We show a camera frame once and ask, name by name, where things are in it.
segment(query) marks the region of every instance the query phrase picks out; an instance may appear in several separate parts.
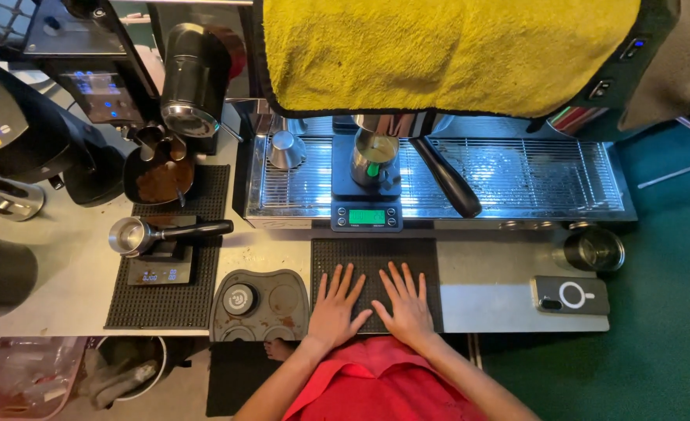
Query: microfiber towel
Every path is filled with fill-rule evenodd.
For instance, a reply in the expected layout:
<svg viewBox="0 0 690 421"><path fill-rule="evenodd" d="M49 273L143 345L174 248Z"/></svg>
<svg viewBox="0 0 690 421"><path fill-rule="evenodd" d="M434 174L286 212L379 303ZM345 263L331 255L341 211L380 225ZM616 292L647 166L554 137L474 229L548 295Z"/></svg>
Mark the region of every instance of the microfiber towel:
<svg viewBox="0 0 690 421"><path fill-rule="evenodd" d="M639 6L639 0L256 0L263 25L258 50L268 72L261 80L283 116L435 109L540 117L589 82L629 33Z"/></svg>
<svg viewBox="0 0 690 421"><path fill-rule="evenodd" d="M690 114L690 0L641 77L618 123L622 131Z"/></svg>

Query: foot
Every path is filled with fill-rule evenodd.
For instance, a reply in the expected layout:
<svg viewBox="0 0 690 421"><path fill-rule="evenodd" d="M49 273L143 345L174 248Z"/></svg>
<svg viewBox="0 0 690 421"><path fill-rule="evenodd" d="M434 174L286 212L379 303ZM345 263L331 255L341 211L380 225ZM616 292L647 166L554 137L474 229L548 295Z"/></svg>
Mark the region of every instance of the foot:
<svg viewBox="0 0 690 421"><path fill-rule="evenodd" d="M269 342L264 342L264 350L267 351L267 358L285 361L293 355L295 348L289 342L275 338Z"/></svg>

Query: green lcd display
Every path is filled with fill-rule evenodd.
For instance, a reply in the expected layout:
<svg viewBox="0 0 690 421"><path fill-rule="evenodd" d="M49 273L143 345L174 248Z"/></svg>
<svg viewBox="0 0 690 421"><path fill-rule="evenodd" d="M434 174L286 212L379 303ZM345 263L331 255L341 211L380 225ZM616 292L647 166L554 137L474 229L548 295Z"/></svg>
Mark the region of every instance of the green lcd display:
<svg viewBox="0 0 690 421"><path fill-rule="evenodd" d="M350 209L348 217L350 225L384 224L386 222L383 210Z"/></svg>

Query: hand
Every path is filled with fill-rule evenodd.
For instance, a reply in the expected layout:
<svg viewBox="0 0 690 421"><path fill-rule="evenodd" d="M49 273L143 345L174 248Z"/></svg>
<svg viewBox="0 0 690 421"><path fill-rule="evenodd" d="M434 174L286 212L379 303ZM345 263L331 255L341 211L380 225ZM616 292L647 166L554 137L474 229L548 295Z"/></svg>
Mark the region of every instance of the hand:
<svg viewBox="0 0 690 421"><path fill-rule="evenodd" d="M366 323L368 317L373 313L372 310L364 310L358 314L352 322L350 313L355 301L360 296L360 290L366 282L366 276L360 275L355 287L347 294L350 288L350 278L352 278L352 263L347 265L345 276L340 283L342 265L338 264L332 276L332 282L327 291L327 274L321 275L321 285L319 295L316 298L316 306L313 308L311 320L308 322L308 335L305 340L316 340L324 347L326 352L342 345L347 340L355 336L358 329Z"/></svg>
<svg viewBox="0 0 690 421"><path fill-rule="evenodd" d="M433 318L426 302L426 274L420 274L419 291L415 291L412 273L406 263L402 263L402 272L405 273L404 281L393 262L389 262L389 272L394 283L383 269L378 273L381 275L384 287L387 288L394 316L389 315L384 304L378 301L371 301L371 304L376 309L378 317L384 321L387 330L396 339L422 354L426 346L437 337L433 331Z"/></svg>

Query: floor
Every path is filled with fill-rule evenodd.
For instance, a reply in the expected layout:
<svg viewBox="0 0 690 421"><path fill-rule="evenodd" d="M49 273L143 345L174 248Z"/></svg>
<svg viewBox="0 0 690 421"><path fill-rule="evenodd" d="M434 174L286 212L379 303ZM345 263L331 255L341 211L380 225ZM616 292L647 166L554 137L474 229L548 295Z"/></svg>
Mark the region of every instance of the floor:
<svg viewBox="0 0 690 421"><path fill-rule="evenodd" d="M150 419L151 421L194 421L205 416L207 385L209 382L209 350L201 350L191 357L190 368L175 368L161 383L143 396L126 402L116 402L109 410L93 410L86 398L77 398L53 421L122 421ZM230 420L229 416L211 418Z"/></svg>

